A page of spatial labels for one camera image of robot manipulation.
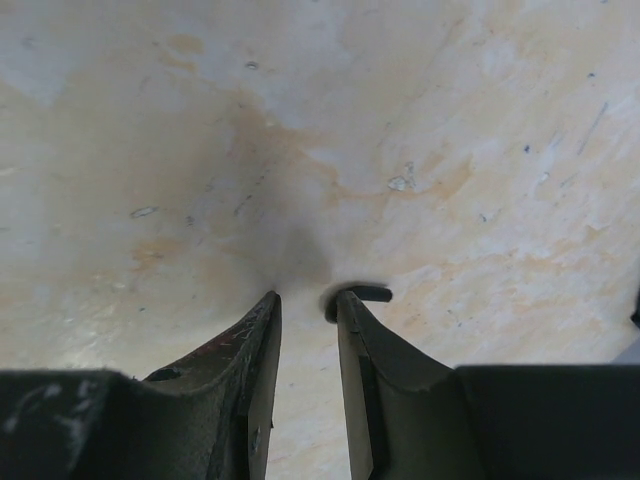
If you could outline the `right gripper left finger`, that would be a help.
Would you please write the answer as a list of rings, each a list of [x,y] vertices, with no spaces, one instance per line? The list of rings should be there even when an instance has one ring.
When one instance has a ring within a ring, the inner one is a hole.
[[[112,370],[5,370],[5,479],[262,479],[281,299],[142,380]]]

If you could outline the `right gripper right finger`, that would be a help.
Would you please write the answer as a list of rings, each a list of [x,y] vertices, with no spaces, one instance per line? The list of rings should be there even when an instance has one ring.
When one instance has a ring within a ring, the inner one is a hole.
[[[635,479],[633,364],[448,367],[337,297],[355,479]]]

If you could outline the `black earbud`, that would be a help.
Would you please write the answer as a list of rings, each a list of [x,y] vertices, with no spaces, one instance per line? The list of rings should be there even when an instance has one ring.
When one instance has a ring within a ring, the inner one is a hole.
[[[354,293],[361,301],[389,303],[393,292],[385,284],[371,282],[347,282],[326,290],[321,297],[320,306],[327,322],[337,322],[337,297],[343,291]]]

